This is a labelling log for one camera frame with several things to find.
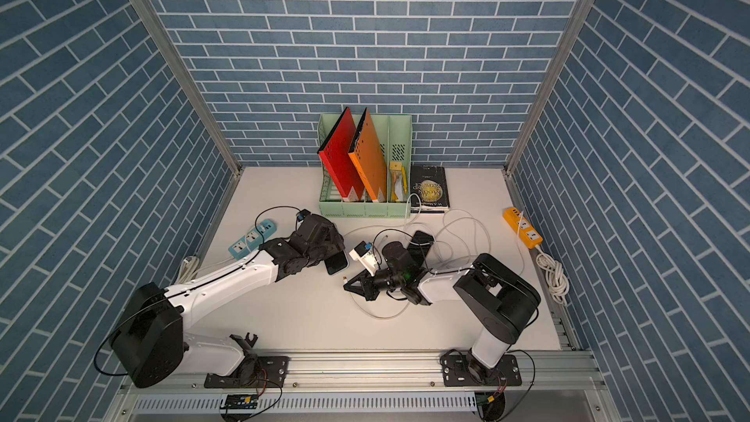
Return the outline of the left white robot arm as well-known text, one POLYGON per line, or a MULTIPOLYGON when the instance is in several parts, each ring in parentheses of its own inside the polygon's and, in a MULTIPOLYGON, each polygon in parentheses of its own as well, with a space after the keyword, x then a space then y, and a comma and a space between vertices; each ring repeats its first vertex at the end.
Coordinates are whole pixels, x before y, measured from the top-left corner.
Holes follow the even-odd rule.
POLYGON ((286 238, 257 226, 248 255, 198 279, 161 288, 139 287, 113 331, 105 338, 140 388, 150 388, 173 374, 206 376, 207 388, 258 387, 267 375, 255 353, 257 337, 232 334, 210 338, 191 333, 207 315, 260 287, 277 283, 324 263, 329 273, 348 265, 343 236, 326 218, 301 210, 286 238))

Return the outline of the phone with orange case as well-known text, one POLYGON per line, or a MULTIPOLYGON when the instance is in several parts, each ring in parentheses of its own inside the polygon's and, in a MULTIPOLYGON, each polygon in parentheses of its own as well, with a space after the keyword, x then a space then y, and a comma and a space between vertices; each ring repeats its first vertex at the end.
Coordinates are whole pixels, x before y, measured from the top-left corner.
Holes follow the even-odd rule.
POLYGON ((418 266, 423 266, 434 243, 435 239, 431 234, 416 231, 409 241, 407 251, 418 266))

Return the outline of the phone with mint case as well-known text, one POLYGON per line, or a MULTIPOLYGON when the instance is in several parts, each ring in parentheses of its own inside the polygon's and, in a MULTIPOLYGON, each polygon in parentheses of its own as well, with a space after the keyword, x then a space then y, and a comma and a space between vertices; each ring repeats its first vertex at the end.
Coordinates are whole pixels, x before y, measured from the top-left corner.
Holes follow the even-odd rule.
POLYGON ((348 255, 343 250, 331 252, 324 258, 323 263, 328 275, 336 275, 348 267, 348 255))

